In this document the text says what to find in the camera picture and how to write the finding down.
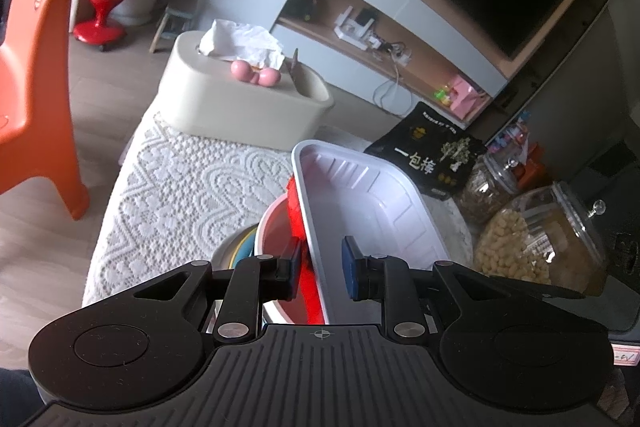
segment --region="pink toy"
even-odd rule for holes
[[[254,77],[254,70],[246,60],[234,60],[231,63],[231,74],[240,82],[251,82]]]
[[[260,72],[258,84],[262,87],[273,87],[280,81],[280,77],[280,71],[274,70],[273,68],[264,68]]]
[[[264,68],[259,73],[254,71],[246,60],[234,60],[231,63],[231,75],[240,80],[262,87],[273,87],[280,81],[280,71]]]

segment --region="floor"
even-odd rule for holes
[[[73,221],[53,186],[41,178],[0,195],[0,367],[27,367],[33,335],[81,305],[118,158],[156,95],[169,56],[161,48],[148,53],[154,29],[139,28],[127,46],[103,54],[70,39],[71,112],[91,206]],[[336,105],[325,123],[375,140],[398,122],[330,88]]]

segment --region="label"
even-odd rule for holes
[[[613,347],[614,365],[630,365],[636,367],[638,362],[640,362],[640,346],[611,344],[611,347]]]

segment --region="orange plastic chair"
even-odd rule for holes
[[[68,88],[71,0],[11,0],[0,46],[0,194],[50,179],[74,219],[89,206]]]

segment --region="snack jar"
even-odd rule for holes
[[[454,197],[466,222],[484,225],[518,195],[518,181],[511,172],[517,164],[513,159],[500,164],[491,153],[478,158],[465,188]]]
[[[598,200],[587,211],[564,182],[526,192],[484,228],[474,268],[486,275],[600,295],[607,255],[592,219],[605,209]]]

